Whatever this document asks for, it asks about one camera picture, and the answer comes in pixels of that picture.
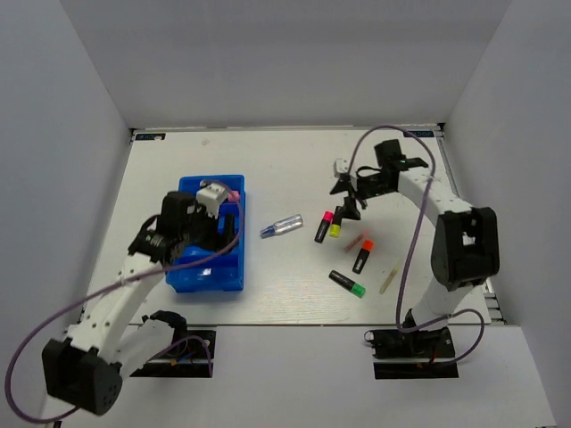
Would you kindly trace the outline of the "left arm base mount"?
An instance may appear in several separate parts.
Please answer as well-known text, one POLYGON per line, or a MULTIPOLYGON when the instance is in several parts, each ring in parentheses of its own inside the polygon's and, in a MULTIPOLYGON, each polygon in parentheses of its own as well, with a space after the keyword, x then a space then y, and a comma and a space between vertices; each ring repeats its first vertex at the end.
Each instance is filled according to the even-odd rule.
POLYGON ((188 334, 200 337, 207 345, 207 354, 203 345, 196 339, 183 342, 174 350, 159 358, 147 362, 137 369, 131 378, 212 378, 214 368, 215 345, 217 332, 212 329, 188 330, 188 334))

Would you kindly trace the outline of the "green cap black highlighter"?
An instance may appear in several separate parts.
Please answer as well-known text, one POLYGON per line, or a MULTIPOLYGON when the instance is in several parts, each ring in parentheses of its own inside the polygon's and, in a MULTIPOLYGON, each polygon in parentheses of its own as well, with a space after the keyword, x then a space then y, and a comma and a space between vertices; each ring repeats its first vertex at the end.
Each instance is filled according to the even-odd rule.
POLYGON ((358 298, 362 298, 366 293, 366 289, 362 285, 336 270, 332 270, 329 273, 328 278, 358 298))

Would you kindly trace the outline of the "pink cap crayon tube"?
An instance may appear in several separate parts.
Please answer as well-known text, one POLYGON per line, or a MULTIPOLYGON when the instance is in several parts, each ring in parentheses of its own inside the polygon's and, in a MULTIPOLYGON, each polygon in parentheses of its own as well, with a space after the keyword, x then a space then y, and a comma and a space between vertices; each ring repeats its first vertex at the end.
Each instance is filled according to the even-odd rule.
POLYGON ((239 201, 240 200, 240 193, 238 191, 230 191, 228 194, 228 199, 232 201, 239 201))

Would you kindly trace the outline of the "table corner label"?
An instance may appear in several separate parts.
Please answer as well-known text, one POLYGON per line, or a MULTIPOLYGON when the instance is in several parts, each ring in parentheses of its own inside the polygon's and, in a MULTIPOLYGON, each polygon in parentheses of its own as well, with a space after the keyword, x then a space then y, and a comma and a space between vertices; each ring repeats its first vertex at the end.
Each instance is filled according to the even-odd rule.
POLYGON ((135 135, 136 141, 162 141, 165 138, 165 133, 138 133, 135 135))
POLYGON ((434 138, 434 132, 432 130, 407 130, 404 135, 406 137, 417 137, 417 138, 434 138))

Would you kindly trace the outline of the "slim pink highlighter pen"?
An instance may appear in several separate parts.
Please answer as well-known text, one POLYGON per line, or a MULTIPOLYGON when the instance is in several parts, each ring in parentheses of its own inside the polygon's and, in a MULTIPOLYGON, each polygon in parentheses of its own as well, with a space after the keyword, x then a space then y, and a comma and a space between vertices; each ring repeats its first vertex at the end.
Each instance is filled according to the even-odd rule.
POLYGON ((348 253, 351 251, 355 246, 357 246, 362 241, 368 238, 369 231, 367 229, 362 230, 356 237, 354 237, 344 248, 343 251, 348 253))

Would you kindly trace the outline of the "orange cap black highlighter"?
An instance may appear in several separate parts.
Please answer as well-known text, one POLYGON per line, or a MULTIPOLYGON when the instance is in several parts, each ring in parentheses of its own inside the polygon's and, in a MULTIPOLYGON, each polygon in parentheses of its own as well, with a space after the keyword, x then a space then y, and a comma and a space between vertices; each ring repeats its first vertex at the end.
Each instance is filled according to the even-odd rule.
POLYGON ((367 239, 363 242, 356 257, 356 260, 353 263, 352 272, 355 274, 360 275, 367 260, 374 248, 374 242, 367 239))

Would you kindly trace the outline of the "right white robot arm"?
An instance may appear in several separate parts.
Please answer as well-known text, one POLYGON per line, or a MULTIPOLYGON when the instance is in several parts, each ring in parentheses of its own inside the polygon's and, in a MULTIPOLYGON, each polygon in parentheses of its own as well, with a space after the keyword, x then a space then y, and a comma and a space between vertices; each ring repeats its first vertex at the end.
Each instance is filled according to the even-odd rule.
POLYGON ((437 182, 435 165, 406 157, 398 140, 378 144, 375 154, 378 167, 365 177, 352 173, 350 162, 335 160, 337 181, 331 192, 344 193, 343 216, 347 219, 360 219, 369 199, 399 193, 418 208, 419 222, 428 220, 433 225, 431 282, 413 308, 402 313, 398 304, 395 314, 404 348, 421 356, 434 347, 433 331, 460 315, 459 305, 465 297, 499 272, 497 216, 493 209, 477 208, 437 182))

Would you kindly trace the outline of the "blue compartment tray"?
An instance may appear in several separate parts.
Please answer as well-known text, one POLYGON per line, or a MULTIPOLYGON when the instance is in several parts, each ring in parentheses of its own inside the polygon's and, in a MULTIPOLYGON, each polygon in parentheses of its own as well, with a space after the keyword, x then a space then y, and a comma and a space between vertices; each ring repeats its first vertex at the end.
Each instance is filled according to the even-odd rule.
MULTIPOLYGON (((178 190, 194 195, 200 189, 202 181, 220 181, 232 191, 239 193, 242 213, 246 214, 245 178, 243 175, 218 176, 188 176, 178 182, 178 190)), ((234 234, 237 234, 242 217, 235 202, 224 201, 219 208, 217 232, 229 232, 225 227, 226 217, 234 218, 234 234)), ((178 293, 187 292, 240 292, 244 288, 244 252, 245 238, 241 237, 236 246, 227 254, 220 255, 199 266, 173 270, 166 274, 166 283, 178 293)), ((214 251, 205 251, 196 245, 187 246, 183 255, 177 259, 174 266, 186 265, 199 259, 206 258, 214 251)))

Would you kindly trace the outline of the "pink cap black highlighter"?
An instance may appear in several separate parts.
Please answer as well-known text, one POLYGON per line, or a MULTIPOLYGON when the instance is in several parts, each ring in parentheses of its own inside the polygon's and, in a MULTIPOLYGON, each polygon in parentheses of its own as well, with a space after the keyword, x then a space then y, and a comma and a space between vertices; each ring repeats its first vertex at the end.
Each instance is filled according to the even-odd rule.
POLYGON ((314 237, 314 241, 316 243, 323 243, 326 235, 327 235, 327 231, 331 226, 331 223, 333 221, 333 217, 334 217, 334 213, 332 211, 327 210, 324 215, 323 218, 321 219, 320 223, 319 223, 319 227, 318 230, 316 232, 316 235, 314 237))

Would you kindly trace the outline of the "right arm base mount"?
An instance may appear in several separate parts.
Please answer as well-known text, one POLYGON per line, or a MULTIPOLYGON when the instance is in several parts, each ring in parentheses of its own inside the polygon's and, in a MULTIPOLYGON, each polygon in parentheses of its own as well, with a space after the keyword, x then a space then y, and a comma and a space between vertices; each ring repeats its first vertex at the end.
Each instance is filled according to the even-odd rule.
POLYGON ((401 333, 396 329, 367 330, 364 341, 373 351, 376 380, 456 379, 456 351, 448 327, 401 333))

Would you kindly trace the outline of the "right table corner label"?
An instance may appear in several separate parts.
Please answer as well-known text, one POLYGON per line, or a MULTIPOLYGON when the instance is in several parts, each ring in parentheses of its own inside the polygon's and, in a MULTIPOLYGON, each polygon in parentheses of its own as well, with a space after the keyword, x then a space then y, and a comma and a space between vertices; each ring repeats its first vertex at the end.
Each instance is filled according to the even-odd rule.
POLYGON ((434 138, 434 132, 432 130, 407 130, 404 135, 406 137, 417 137, 417 138, 434 138))

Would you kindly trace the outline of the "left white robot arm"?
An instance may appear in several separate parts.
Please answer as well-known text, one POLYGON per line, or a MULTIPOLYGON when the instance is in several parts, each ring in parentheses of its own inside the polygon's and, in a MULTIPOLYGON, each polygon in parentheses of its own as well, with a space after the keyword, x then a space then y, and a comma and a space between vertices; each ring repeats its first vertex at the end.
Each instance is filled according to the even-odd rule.
POLYGON ((119 397, 124 381, 149 360, 186 350, 186 320, 175 312, 156 311, 132 334, 125 331, 186 247, 205 250, 206 259, 212 260, 237 245, 243 224, 233 217, 219 220, 224 202, 238 203, 239 196, 221 183, 206 184, 197 193, 166 194, 161 212, 143 223, 129 245, 116 288, 100 292, 96 304, 63 340, 51 340, 44 347, 50 396, 102 416, 119 397))

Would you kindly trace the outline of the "clear spray bottle blue cap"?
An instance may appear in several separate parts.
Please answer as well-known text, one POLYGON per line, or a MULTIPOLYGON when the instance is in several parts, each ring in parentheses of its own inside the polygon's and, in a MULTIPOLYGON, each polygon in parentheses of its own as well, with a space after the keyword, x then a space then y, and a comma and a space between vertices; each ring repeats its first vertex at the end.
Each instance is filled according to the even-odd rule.
POLYGON ((300 214, 295 214, 291 217, 281 219, 260 231, 262 239, 273 237, 276 235, 283 235, 299 229, 303 226, 303 219, 300 214))

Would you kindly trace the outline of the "left table corner label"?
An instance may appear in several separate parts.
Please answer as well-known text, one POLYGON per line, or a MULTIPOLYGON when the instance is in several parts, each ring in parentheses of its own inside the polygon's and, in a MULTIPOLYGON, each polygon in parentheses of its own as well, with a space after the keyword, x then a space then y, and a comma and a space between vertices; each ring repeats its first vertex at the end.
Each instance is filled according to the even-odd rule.
POLYGON ((135 135, 136 141, 162 141, 165 138, 165 133, 138 133, 135 135))

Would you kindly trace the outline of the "yellow cap black highlighter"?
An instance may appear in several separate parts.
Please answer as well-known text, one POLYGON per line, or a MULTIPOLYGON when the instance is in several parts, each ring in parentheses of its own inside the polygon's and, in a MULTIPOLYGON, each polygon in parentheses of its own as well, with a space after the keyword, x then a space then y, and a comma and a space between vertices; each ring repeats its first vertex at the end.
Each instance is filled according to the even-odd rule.
POLYGON ((335 212, 332 217, 331 226, 329 229, 329 235, 331 237, 337 238, 340 234, 341 224, 343 222, 343 206, 336 206, 335 212))

